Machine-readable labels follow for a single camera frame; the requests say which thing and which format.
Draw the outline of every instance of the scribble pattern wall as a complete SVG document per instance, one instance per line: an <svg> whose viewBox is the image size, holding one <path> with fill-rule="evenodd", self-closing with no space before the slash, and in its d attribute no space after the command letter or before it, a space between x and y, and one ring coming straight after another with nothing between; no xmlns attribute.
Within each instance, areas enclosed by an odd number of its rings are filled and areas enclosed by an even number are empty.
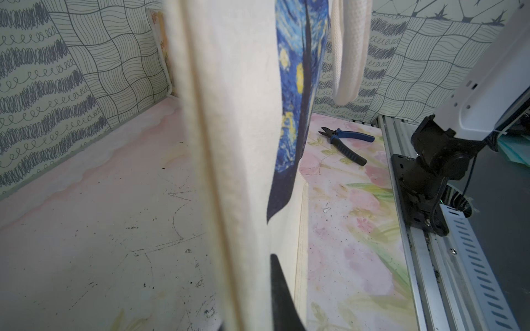
<svg viewBox="0 0 530 331"><path fill-rule="evenodd" d="M328 39L313 111L364 122L378 114L421 121L459 86L518 7L518 0L374 0L357 99L333 102Z"/></svg>
<svg viewBox="0 0 530 331"><path fill-rule="evenodd" d="M153 105L168 83L143 0L0 4L2 198Z"/></svg>

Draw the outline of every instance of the pliers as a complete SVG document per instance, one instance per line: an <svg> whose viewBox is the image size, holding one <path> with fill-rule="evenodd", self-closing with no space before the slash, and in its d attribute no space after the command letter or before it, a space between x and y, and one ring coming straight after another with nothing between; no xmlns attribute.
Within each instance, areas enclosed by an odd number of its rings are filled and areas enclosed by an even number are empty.
<svg viewBox="0 0 530 331"><path fill-rule="evenodd" d="M364 133L355 131L342 131L341 129L333 131L328 128L322 128L322 130L324 130L324 132L319 131L319 133L330 138L330 143L332 145L335 145L335 147L347 158L361 166L364 166L366 164L366 159L349 149L348 146L344 145L344 143L340 141L340 138L354 138L373 142L375 140L374 136L366 135Z"/></svg>

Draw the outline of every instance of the black object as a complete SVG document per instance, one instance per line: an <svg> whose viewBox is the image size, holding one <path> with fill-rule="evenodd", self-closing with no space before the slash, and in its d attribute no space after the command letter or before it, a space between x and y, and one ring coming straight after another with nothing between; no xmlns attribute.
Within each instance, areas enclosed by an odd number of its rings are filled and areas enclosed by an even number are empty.
<svg viewBox="0 0 530 331"><path fill-rule="evenodd" d="M276 254L270 255L270 282L274 331L305 331Z"/></svg>
<svg viewBox="0 0 530 331"><path fill-rule="evenodd" d="M439 199L436 197L426 199L422 194L410 192L403 184L404 175L409 171L414 171L416 160L394 154L391 157L391 163L399 190L398 203L401 206L405 223L411 227L446 236L449 229L441 212Z"/></svg>
<svg viewBox="0 0 530 331"><path fill-rule="evenodd" d="M335 145L335 147L347 158L361 166L364 166L366 164L366 159L349 149L348 146L344 145L344 143L340 141L340 138L354 138L373 142L375 140L374 136L354 131L342 131L341 129L333 131L328 128L322 128L322 130L324 130L324 132L319 131L319 133L330 138L330 143L332 145Z"/></svg>
<svg viewBox="0 0 530 331"><path fill-rule="evenodd" d="M400 189L400 204L411 226L447 235L448 229L439 208L448 180L464 177L469 162L486 145L485 141L455 138L425 117L412 134L416 159L392 155L392 166Z"/></svg>

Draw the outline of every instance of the pink floral pattern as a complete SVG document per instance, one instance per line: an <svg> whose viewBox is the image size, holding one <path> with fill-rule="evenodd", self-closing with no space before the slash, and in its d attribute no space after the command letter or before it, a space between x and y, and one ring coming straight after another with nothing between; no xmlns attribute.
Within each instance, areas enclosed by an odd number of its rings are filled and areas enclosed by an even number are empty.
<svg viewBox="0 0 530 331"><path fill-rule="evenodd" d="M345 158L321 127L373 135L342 141L367 159ZM300 172L310 184L308 330L417 330L414 301L381 130L313 114Z"/></svg>
<svg viewBox="0 0 530 331"><path fill-rule="evenodd" d="M364 233L369 234L374 230L374 225L366 218L357 218L357 227Z"/></svg>

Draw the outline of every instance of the black mount bracket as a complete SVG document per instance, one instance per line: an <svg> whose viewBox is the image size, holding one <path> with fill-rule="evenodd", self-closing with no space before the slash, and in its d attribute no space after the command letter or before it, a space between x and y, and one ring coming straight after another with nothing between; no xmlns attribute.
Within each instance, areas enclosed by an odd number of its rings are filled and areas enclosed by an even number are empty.
<svg viewBox="0 0 530 331"><path fill-rule="evenodd" d="M415 162L416 159L399 154L394 154L391 157L392 168L397 181L397 189L399 190L398 201L403 212L405 223L411 227L446 236L449 234L449 228L441 212L439 201L434 201L435 198L426 200L425 196L421 194L411 194L403 185L403 175L407 170L414 167ZM429 216L434 203L436 203L434 219L430 220Z"/></svg>

